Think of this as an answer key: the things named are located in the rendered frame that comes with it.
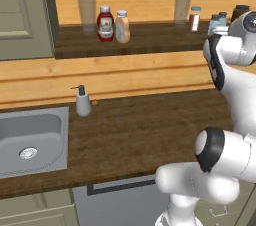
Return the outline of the peach condiment bottle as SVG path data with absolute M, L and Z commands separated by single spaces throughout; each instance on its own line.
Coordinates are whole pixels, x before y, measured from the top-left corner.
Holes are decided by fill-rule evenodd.
M 118 10 L 117 17 L 115 21 L 116 27 L 116 39 L 119 43 L 128 43 L 130 41 L 130 28 L 128 13 L 126 10 Z

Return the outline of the red ketchup bottle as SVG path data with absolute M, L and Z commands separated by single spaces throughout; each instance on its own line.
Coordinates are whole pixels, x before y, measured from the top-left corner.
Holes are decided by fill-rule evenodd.
M 101 6 L 97 17 L 97 35 L 101 42 L 111 42 L 114 37 L 114 18 L 109 6 Z

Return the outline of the red spice shaker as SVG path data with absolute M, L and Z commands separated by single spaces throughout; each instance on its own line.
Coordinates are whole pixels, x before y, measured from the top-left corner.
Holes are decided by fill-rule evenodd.
M 197 32 L 199 21 L 200 21 L 200 13 L 201 7 L 200 6 L 192 6 L 190 15 L 189 15 L 189 31 L 190 32 Z

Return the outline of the green cabinet door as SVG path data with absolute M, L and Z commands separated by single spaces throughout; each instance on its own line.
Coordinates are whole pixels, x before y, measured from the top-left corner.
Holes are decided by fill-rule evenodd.
M 58 29 L 55 0 L 0 0 L 0 61 L 53 57 Z

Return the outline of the green base cabinet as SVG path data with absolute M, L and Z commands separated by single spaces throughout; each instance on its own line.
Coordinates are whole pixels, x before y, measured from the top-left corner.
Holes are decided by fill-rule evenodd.
M 2 199 L 0 226 L 80 226 L 72 190 Z

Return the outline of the grey soap dispenser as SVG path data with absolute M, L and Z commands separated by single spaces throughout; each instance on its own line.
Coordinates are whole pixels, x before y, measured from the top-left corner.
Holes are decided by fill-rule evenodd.
M 88 92 L 85 90 L 84 85 L 76 87 L 78 93 L 76 94 L 76 111 L 81 117 L 86 117 L 91 112 L 91 102 L 89 99 Z

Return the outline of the grey dishwasher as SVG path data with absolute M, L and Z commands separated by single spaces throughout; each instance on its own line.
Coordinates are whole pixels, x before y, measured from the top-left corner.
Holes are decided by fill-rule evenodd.
M 73 189 L 80 226 L 154 226 L 168 195 L 155 176 L 143 176 Z

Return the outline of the steel sink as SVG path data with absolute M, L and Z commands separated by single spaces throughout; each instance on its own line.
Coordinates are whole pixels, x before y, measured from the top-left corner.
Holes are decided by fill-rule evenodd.
M 65 170 L 69 108 L 0 113 L 0 179 Z

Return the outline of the dark jar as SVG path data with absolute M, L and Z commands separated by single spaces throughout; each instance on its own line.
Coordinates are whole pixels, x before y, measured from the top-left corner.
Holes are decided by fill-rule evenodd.
M 235 21 L 239 16 L 248 12 L 250 7 L 248 5 L 237 5 L 233 10 L 231 21 Z

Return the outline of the green drawer front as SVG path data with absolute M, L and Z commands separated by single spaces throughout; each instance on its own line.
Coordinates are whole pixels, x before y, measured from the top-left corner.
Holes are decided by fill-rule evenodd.
M 203 226 L 247 226 L 256 210 L 256 184 L 240 182 L 238 198 L 228 205 L 212 205 L 200 200 L 196 217 Z

